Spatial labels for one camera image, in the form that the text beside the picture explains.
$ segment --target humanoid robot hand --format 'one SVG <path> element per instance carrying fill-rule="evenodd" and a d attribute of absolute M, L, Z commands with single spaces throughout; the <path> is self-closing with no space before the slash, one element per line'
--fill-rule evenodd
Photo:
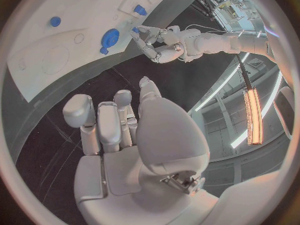
<path fill-rule="evenodd" d="M 141 39 L 140 33 L 148 33 L 148 37 Z M 130 33 L 138 48 L 155 63 L 168 63 L 175 59 L 191 62 L 203 54 L 225 52 L 239 54 L 247 52 L 264 55 L 274 62 L 274 56 L 266 38 L 256 36 L 238 37 L 237 33 L 223 35 L 201 33 L 198 29 L 180 31 L 179 26 L 160 29 L 150 26 L 137 26 Z M 166 45 L 154 48 L 153 43 Z"/>

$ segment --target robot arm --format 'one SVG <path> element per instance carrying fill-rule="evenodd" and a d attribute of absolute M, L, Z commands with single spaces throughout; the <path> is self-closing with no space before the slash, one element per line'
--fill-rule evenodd
<path fill-rule="evenodd" d="M 149 33 L 143 41 L 139 33 Z M 170 26 L 167 29 L 138 26 L 131 32 L 131 36 L 142 52 L 155 63 L 168 63 L 177 58 L 190 62 L 200 58 L 203 54 L 225 52 L 239 54 L 247 52 L 264 55 L 274 62 L 274 56 L 266 38 L 255 36 L 238 37 L 234 33 L 223 35 L 201 33 L 197 29 L 180 31 L 179 26 Z M 164 42 L 166 46 L 154 48 L 155 42 Z"/>

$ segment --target black floor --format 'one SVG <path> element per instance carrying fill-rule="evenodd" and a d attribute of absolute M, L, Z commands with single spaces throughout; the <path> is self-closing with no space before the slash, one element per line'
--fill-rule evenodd
<path fill-rule="evenodd" d="M 220 29 L 191 7 L 171 23 L 180 25 L 181 29 L 190 24 Z M 77 209 L 73 192 L 75 171 L 83 156 L 80 131 L 64 121 L 62 109 L 66 102 L 75 94 L 88 94 L 96 108 L 100 102 L 112 101 L 118 90 L 128 89 L 132 92 L 132 107 L 137 112 L 139 80 L 147 76 L 157 84 L 163 97 L 188 111 L 211 88 L 232 59 L 233 55 L 222 52 L 204 55 L 189 63 L 175 60 L 156 64 L 141 55 L 104 71 L 69 93 L 41 119 L 19 155 L 16 163 L 19 173 L 36 197 L 57 217 L 70 225 L 86 224 Z"/>

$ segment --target white robotic arm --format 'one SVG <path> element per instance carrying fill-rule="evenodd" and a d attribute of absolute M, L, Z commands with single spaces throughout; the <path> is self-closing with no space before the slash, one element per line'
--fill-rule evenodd
<path fill-rule="evenodd" d="M 143 41 L 139 33 L 149 33 Z M 203 54 L 225 52 L 239 54 L 247 52 L 264 55 L 274 62 L 274 56 L 266 38 L 256 36 L 238 37 L 234 33 L 223 35 L 201 33 L 198 29 L 180 31 L 179 26 L 167 29 L 157 27 L 138 26 L 131 32 L 131 36 L 141 51 L 155 63 L 168 63 L 175 59 L 190 62 L 200 58 Z M 154 48 L 155 42 L 164 42 L 166 46 Z"/>

